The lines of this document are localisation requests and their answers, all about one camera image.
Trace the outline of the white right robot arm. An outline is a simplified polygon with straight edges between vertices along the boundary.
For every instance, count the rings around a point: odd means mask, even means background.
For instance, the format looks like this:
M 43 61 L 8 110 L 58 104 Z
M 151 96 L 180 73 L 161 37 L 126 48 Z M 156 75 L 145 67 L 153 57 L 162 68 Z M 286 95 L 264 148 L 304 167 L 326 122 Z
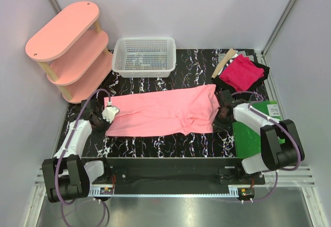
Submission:
M 235 166 L 235 179 L 246 184 L 263 172 L 297 170 L 305 153 L 295 123 L 268 116 L 254 108 L 253 101 L 235 99 L 237 94 L 229 90 L 217 94 L 219 108 L 212 123 L 213 131 L 225 131 L 234 122 L 243 123 L 260 136 L 261 151 Z

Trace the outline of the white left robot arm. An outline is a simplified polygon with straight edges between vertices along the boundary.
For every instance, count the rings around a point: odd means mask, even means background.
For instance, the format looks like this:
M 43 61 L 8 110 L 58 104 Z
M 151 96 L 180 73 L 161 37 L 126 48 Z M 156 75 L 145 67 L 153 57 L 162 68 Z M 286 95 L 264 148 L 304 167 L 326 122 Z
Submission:
M 105 158 L 93 161 L 82 160 L 82 153 L 90 135 L 103 137 L 110 127 L 101 116 L 102 106 L 90 100 L 79 119 L 71 117 L 67 136 L 53 158 L 42 163 L 42 173 L 49 202 L 59 202 L 59 194 L 64 201 L 85 198 L 93 182 L 107 183 L 112 171 Z

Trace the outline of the light pink t-shirt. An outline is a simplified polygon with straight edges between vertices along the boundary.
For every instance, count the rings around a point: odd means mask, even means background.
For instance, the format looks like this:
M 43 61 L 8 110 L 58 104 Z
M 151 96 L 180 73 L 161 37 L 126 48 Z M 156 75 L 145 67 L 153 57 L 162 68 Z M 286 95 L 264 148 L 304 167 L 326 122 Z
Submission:
M 214 84 L 115 96 L 119 108 L 106 131 L 109 137 L 157 137 L 211 133 L 219 103 Z

